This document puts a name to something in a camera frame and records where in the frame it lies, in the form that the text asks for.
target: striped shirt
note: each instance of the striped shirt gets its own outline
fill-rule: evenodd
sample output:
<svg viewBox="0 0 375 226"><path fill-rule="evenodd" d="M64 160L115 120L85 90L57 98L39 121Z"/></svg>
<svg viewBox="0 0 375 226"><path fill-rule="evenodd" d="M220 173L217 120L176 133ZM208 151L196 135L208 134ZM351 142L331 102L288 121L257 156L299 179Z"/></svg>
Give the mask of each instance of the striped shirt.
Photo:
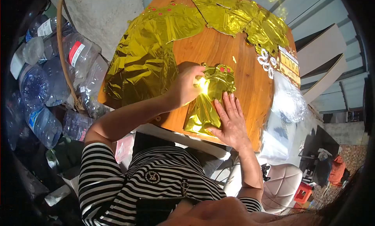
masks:
<svg viewBox="0 0 375 226"><path fill-rule="evenodd" d="M198 160L178 147L156 147L137 153L123 174L111 149L102 143L83 149L78 182L79 204L86 225L134 225L142 199L220 200L224 191L206 177ZM249 212L259 201L240 198Z"/></svg>

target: person's arm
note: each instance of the person's arm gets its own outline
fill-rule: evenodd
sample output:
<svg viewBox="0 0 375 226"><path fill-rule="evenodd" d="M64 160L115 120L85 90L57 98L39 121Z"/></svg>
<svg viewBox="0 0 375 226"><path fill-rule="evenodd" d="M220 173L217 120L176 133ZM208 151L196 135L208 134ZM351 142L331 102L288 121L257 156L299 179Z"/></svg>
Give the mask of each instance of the person's arm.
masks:
<svg viewBox="0 0 375 226"><path fill-rule="evenodd" d="M263 175L247 136L245 118L240 102L234 98L234 94L228 96L227 92L223 95L223 101L225 110L220 102L215 100L223 130L215 127L211 127L209 130L238 152L241 164L242 187L237 198L252 197L260 201L263 194Z"/></svg>
<svg viewBox="0 0 375 226"><path fill-rule="evenodd" d="M113 142L155 116L177 109L194 100L200 93L200 89L194 87L194 79L197 75L204 76L203 70L203 66L187 68L165 94L124 106L102 116L87 131L85 146L100 142L111 147L115 153L112 147Z"/></svg>

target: wooden table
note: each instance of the wooden table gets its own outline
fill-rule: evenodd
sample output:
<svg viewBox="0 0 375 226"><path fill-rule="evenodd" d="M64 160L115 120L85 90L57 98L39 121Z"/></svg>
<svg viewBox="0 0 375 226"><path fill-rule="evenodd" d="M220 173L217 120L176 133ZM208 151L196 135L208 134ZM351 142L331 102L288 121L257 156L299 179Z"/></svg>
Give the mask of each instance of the wooden table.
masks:
<svg viewBox="0 0 375 226"><path fill-rule="evenodd" d="M153 0L150 6L162 8L171 1L194 7L192 0ZM256 60L257 53L254 46L246 43L246 37L246 33L238 33L236 38L233 38L219 33L213 28L205 28L196 36L175 41L173 52L178 65L182 62L198 64L205 62L209 66L225 64L232 67L237 88L235 96L240 100L246 119L247 133L253 144L253 149L259 151L261 147L260 134L271 108L274 89L272 80L268 78L267 72ZM290 47L295 51L296 47L290 29L287 37ZM98 101L109 106L111 99L101 90ZM161 121L153 121L152 123L190 137L223 144L216 137L184 131L182 126L187 110L188 106L184 106L162 114Z"/></svg>

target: red label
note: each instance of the red label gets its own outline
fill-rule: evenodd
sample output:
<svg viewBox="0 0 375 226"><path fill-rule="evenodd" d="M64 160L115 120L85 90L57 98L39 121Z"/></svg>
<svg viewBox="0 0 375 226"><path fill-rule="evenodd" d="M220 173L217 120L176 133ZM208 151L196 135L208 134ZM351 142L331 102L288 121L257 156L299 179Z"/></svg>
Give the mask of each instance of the red label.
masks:
<svg viewBox="0 0 375 226"><path fill-rule="evenodd" d="M86 129L84 129L84 130L82 131L82 135L81 135L81 137L79 138L79 141L83 141L83 140L85 139L85 136L86 136Z"/></svg>
<svg viewBox="0 0 375 226"><path fill-rule="evenodd" d="M80 41L77 41L77 42L73 45L72 49L71 49L70 52L69 52L69 56L68 56L68 63L69 63L69 64L72 64L73 56L74 56L75 52L77 51L78 47L79 47L81 44L82 44L82 43L81 43Z"/></svg>

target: gold foil balloon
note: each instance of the gold foil balloon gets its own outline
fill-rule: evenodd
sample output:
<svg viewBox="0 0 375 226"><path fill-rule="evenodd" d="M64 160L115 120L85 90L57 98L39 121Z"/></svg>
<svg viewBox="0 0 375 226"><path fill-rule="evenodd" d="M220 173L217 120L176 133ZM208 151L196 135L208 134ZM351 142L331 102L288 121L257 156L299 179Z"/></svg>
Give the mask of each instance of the gold foil balloon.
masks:
<svg viewBox="0 0 375 226"><path fill-rule="evenodd" d="M232 93L236 90L234 86L233 70L227 65L206 67L204 77L198 80L198 87L202 93L189 104L185 124L185 131L201 135L213 136L206 130L210 126L220 128L221 120L214 106L214 99L222 103L223 92Z"/></svg>
<svg viewBox="0 0 375 226"><path fill-rule="evenodd" d="M193 0L207 27L236 36L238 32L245 31L247 40L255 45L260 54L264 48L272 56L276 56L278 45L289 45L287 36L288 26L264 8L259 8L257 3L249 0Z"/></svg>
<svg viewBox="0 0 375 226"><path fill-rule="evenodd" d="M258 6L248 0L193 0L207 27L231 35L242 31L257 15Z"/></svg>
<svg viewBox="0 0 375 226"><path fill-rule="evenodd" d="M278 46L289 45L287 36L288 26L281 18L260 8L258 15L246 26L247 40L255 45L256 52L261 54L264 48L271 56L276 56Z"/></svg>
<svg viewBox="0 0 375 226"><path fill-rule="evenodd" d="M122 106L163 94L179 73L173 41L202 32L204 25L197 8L176 3L147 7L121 38L104 91L122 100Z"/></svg>

